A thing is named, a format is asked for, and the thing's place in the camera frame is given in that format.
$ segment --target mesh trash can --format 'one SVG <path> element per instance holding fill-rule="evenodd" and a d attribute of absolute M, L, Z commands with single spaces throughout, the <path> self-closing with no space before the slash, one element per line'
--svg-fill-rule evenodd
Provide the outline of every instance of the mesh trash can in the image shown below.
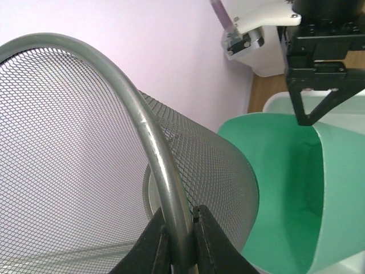
<path fill-rule="evenodd" d="M 159 207 L 181 273 L 193 206 L 242 250 L 258 190 L 232 144 L 76 39 L 21 37 L 0 61 L 1 273 L 108 273 Z"/>

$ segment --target metal rim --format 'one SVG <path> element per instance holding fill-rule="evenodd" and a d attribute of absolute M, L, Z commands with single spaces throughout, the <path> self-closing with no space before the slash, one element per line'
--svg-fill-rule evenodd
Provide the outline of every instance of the metal rim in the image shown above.
<path fill-rule="evenodd" d="M 26 50 L 54 47 L 88 63 L 112 87 L 127 109 L 156 179 L 164 219 L 171 240 L 172 263 L 179 273 L 195 261 L 193 226 L 183 184 L 160 126 L 138 89 L 105 55 L 90 45 L 60 34 L 30 34 L 0 47 L 0 62 Z"/>

